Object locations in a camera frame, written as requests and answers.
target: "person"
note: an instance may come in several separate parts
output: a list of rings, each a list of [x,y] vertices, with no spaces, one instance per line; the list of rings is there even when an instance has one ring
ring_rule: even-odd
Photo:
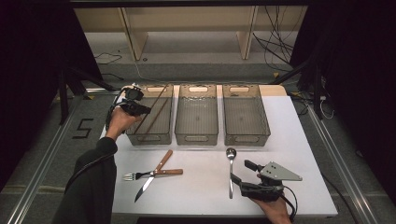
[[[75,173],[98,158],[114,155],[117,152],[118,137],[140,120],[140,116],[130,116],[121,108],[115,108],[105,137],[97,142],[95,149],[78,158]],[[81,173],[65,192],[52,223],[111,223],[116,176],[117,167],[113,156]],[[283,199],[279,198],[272,203],[251,200],[262,209],[271,222],[290,223]]]

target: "black sleeve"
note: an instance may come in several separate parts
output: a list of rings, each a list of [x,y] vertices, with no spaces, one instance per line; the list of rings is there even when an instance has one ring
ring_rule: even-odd
[[[75,172],[98,158],[117,152],[113,139],[104,137],[76,162]],[[69,187],[52,223],[110,223],[117,167],[114,157],[82,173]]]

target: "table surface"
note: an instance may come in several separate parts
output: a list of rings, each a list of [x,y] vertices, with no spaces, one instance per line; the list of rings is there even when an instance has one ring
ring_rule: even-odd
[[[173,111],[177,108],[177,97],[178,86],[175,86]],[[234,147],[237,156],[233,173],[244,182],[258,184],[260,179],[244,166],[244,160],[261,165],[275,161],[303,178],[303,181],[283,181],[296,194],[297,216],[336,216],[337,211],[291,99],[289,96],[263,96],[262,101],[271,135],[264,147]],[[218,86],[218,111],[216,146],[178,146],[173,134],[171,145],[135,147],[125,134],[120,136],[117,141],[119,151],[115,155],[118,174],[113,212],[141,217],[263,217],[259,206],[241,196],[238,186],[233,185],[233,198],[229,198],[230,162],[225,155],[221,86]],[[156,177],[135,203],[134,197],[147,179],[123,181],[123,174],[153,170],[168,149],[173,149],[174,153],[163,169],[183,169],[184,174]],[[287,189],[285,195],[295,204]]]

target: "metal spoon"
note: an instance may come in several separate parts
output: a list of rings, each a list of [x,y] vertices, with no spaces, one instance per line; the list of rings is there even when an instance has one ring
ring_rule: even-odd
[[[230,160],[230,199],[233,197],[233,181],[231,180],[231,173],[233,172],[233,159],[236,157],[235,148],[229,147],[225,151],[228,160]]]

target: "human hand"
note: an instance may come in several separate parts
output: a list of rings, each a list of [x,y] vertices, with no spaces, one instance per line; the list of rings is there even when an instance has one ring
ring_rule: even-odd
[[[274,224],[289,224],[290,218],[288,215],[288,209],[286,203],[282,198],[278,198],[275,202],[266,203],[260,200],[252,199],[251,201],[256,203],[262,211],[267,215],[268,219]]]
[[[131,116],[123,111],[122,108],[116,107],[111,114],[111,121],[108,125],[106,137],[110,137],[116,141],[123,131],[140,120],[142,120],[140,116]]]

